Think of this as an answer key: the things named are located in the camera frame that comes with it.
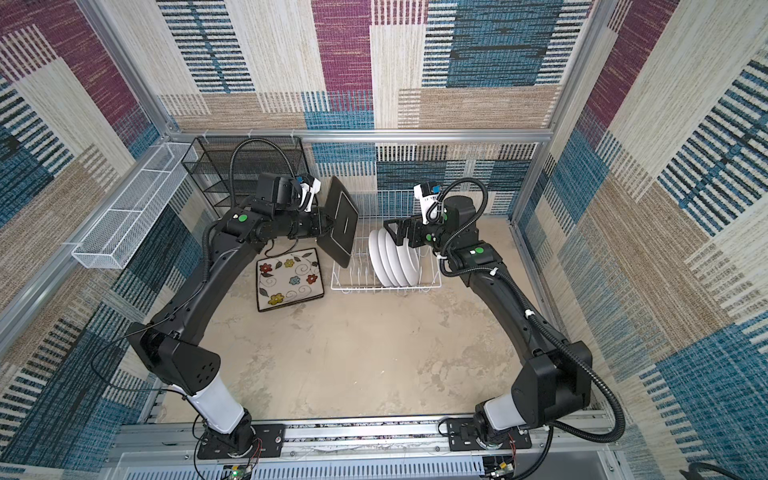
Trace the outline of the white round printed plate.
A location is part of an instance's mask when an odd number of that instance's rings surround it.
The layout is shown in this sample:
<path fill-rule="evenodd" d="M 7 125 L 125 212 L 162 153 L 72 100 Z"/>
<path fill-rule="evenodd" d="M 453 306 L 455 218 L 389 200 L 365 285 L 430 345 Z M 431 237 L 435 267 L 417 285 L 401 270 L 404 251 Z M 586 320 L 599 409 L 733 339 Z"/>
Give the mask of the white round printed plate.
<path fill-rule="evenodd" d="M 391 287 L 392 283 L 384 269 L 378 246 L 378 231 L 372 230 L 368 236 L 368 252 L 376 277 L 383 287 Z"/>

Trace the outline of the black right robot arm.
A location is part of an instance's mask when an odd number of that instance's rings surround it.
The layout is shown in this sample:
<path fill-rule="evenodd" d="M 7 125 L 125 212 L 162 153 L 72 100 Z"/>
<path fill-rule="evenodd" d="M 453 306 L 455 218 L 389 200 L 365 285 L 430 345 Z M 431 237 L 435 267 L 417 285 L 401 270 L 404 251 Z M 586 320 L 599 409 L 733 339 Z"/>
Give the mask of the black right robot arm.
<path fill-rule="evenodd" d="M 572 344 L 552 324 L 537 316 L 533 305 L 511 280 L 503 258 L 482 240 L 476 210 L 466 196 L 447 199 L 446 211 L 431 224 L 418 214 L 384 222 L 398 246 L 428 246 L 446 261 L 493 313 L 521 360 L 522 370 L 504 394 L 475 407 L 478 443 L 501 444 L 515 427 L 538 428 L 589 405 L 592 380 L 568 358 L 567 349 L 587 366 L 592 354 L 582 342 Z"/>

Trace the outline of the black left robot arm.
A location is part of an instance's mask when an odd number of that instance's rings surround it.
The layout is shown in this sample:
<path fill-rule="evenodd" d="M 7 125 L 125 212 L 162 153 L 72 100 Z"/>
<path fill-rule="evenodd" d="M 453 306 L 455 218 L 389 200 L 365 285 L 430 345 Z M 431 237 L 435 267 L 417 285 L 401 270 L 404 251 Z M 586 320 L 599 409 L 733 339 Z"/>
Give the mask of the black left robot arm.
<path fill-rule="evenodd" d="M 230 435 L 249 419 L 220 378 L 220 356 L 200 343 L 234 281 L 267 243 L 312 238 L 327 229 L 315 200 L 320 189 L 310 175 L 260 175 L 255 194 L 205 227 L 202 258 L 176 295 L 147 324 L 128 327 L 127 339 L 147 370 L 182 394 L 219 434 Z"/>

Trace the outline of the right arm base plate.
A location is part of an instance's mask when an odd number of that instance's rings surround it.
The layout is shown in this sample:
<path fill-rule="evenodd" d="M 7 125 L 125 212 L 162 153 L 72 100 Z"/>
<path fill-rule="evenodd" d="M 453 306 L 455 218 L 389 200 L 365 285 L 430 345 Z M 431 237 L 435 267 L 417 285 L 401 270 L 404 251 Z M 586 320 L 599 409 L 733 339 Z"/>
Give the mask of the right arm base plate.
<path fill-rule="evenodd" d="M 438 433 L 448 439 L 451 451 L 498 451 L 530 449 L 528 433 L 517 427 L 497 431 L 470 417 L 444 417 L 437 424 Z"/>

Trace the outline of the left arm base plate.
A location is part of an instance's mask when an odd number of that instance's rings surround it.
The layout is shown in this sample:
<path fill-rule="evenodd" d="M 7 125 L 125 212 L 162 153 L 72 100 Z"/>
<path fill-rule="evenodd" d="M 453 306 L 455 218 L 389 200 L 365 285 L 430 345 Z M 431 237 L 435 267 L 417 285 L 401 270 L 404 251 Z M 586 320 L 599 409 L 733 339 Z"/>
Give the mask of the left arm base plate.
<path fill-rule="evenodd" d="M 282 452 L 285 430 L 285 424 L 242 424 L 229 434 L 207 428 L 196 459 L 277 458 Z"/>

